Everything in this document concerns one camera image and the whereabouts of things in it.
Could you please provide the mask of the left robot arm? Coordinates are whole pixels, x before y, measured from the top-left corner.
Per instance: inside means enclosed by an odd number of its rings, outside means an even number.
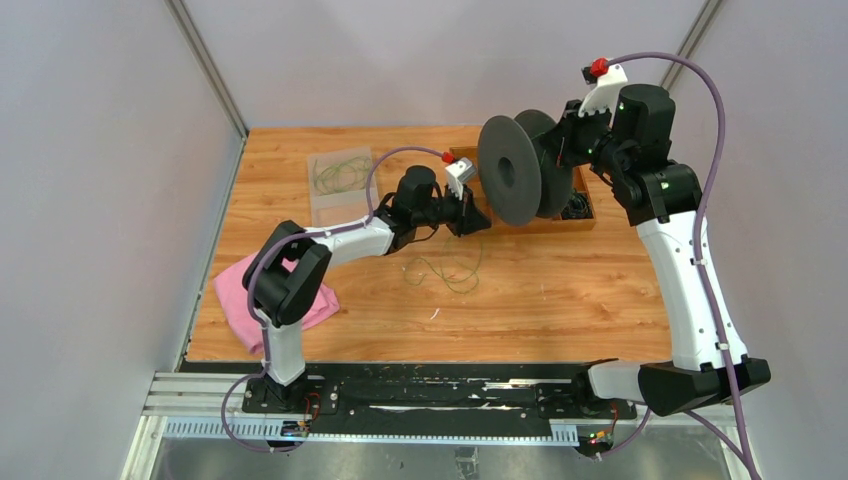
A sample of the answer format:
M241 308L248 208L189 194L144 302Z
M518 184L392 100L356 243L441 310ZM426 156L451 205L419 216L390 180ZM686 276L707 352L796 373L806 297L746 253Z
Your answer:
M327 228L286 221L257 253L242 283L248 312L262 334L262 374L271 382L267 397L279 411L293 413L305 403L302 325L328 270L393 254L417 242L422 228L445 226L456 237L490 228L468 185L476 174L471 161L461 158L445 173L447 183L439 186L433 170L412 166L396 190L362 219Z

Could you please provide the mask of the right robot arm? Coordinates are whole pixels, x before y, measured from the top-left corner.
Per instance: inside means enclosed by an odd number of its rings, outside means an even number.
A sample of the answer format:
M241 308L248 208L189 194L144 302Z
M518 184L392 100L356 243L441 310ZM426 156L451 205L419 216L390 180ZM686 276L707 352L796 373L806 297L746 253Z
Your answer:
M648 252L671 333L664 362L592 363L571 390L574 408L595 417L612 399L639 402L660 416L736 403L772 379L768 362L749 355L719 297L709 264L702 189L694 170L669 157L676 112L667 90L624 87L609 109L566 104L560 160L587 164L610 185Z

